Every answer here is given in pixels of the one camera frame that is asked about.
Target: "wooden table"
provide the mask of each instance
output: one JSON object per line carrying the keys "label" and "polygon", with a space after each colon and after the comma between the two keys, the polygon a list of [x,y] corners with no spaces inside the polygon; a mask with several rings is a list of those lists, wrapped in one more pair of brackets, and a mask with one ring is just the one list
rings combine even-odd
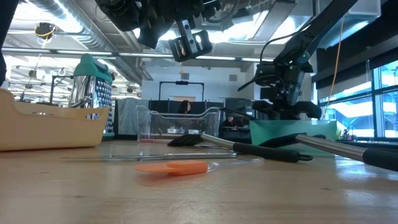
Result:
{"label": "wooden table", "polygon": [[398,223],[398,174],[345,158],[179,177],[140,173],[129,161],[61,159],[209,150],[114,141],[0,153],[0,223]]}

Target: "wooden tray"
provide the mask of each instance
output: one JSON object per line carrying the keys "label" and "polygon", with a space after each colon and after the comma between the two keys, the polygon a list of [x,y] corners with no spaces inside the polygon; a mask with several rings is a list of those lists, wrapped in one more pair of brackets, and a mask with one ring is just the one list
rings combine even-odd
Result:
{"label": "wooden tray", "polygon": [[[109,108],[59,108],[14,101],[0,89],[0,151],[93,147],[101,143]],[[99,114],[99,119],[86,119]]]}

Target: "spatula handle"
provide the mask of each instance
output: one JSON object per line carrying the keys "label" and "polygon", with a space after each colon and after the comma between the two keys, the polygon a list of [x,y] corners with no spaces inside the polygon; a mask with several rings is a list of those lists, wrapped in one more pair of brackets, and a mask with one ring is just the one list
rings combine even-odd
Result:
{"label": "spatula handle", "polygon": [[255,146],[252,144],[235,143],[233,146],[235,152],[250,154],[283,162],[311,161],[312,156],[301,155],[297,151],[288,149],[274,149],[269,147]]}

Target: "window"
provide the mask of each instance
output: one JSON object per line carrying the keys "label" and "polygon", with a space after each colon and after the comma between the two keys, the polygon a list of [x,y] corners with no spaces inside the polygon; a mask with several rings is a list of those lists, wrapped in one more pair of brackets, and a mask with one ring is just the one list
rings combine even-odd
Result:
{"label": "window", "polygon": [[350,129],[358,137],[374,137],[373,106],[370,96],[329,105],[325,119],[337,121],[339,129]]}
{"label": "window", "polygon": [[352,130],[359,140],[398,141],[398,61],[367,74],[370,82],[320,100],[324,117],[337,121],[339,129]]}
{"label": "window", "polygon": [[376,95],[376,104],[380,107],[377,111],[379,135],[385,138],[398,138],[398,92]]}
{"label": "window", "polygon": [[398,61],[374,69],[374,74],[376,89],[398,85]]}
{"label": "window", "polygon": [[[341,93],[336,93],[336,94],[332,95],[330,97],[330,101],[338,100],[338,99],[349,97],[349,96],[354,96],[354,95],[357,95],[357,94],[360,94],[360,93],[366,93],[366,92],[369,92],[371,90],[372,90],[372,82],[369,81],[369,82],[360,84],[358,86],[354,86],[352,88],[349,88],[347,90],[344,90]],[[326,98],[320,100],[320,102],[321,103],[327,102],[328,99],[329,99],[329,97],[326,97]]]}

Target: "black cable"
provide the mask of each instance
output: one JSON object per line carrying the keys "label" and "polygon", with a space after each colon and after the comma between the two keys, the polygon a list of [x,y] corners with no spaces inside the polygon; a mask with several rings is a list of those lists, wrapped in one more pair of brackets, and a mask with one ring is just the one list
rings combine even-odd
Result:
{"label": "black cable", "polygon": [[238,91],[243,90],[244,88],[248,87],[250,84],[252,84],[252,83],[254,83],[256,81],[261,81],[263,79],[271,78],[271,77],[278,79],[280,81],[280,84],[282,84],[283,89],[285,89],[285,82],[284,82],[284,80],[281,77],[279,77],[277,75],[264,75],[264,76],[261,76],[261,77],[253,78],[252,80],[248,81],[243,86],[239,87]]}
{"label": "black cable", "polygon": [[226,15],[224,18],[222,19],[206,19],[207,22],[209,23],[220,23],[220,22],[224,22],[226,19],[228,19],[232,13],[235,11],[236,7],[238,6],[239,0],[235,0],[234,6],[232,7],[232,9],[230,10],[230,12],[228,13],[228,15]]}
{"label": "black cable", "polygon": [[300,32],[303,31],[306,27],[308,27],[309,25],[311,25],[312,21],[313,21],[313,17],[310,18],[298,31],[293,32],[293,33],[291,33],[291,34],[289,34],[289,35],[286,35],[286,36],[283,36],[283,37],[278,37],[278,38],[275,38],[275,39],[272,39],[272,40],[268,41],[268,42],[263,46],[263,48],[262,48],[262,50],[261,50],[261,54],[260,54],[260,63],[262,62],[262,56],[264,55],[264,51],[265,51],[266,47],[267,47],[270,43],[272,43],[272,42],[274,42],[274,41],[277,41],[277,40],[282,40],[282,39],[284,39],[284,38],[288,38],[288,37],[291,37],[291,36],[293,36],[293,35],[296,35],[296,34],[300,33]]}

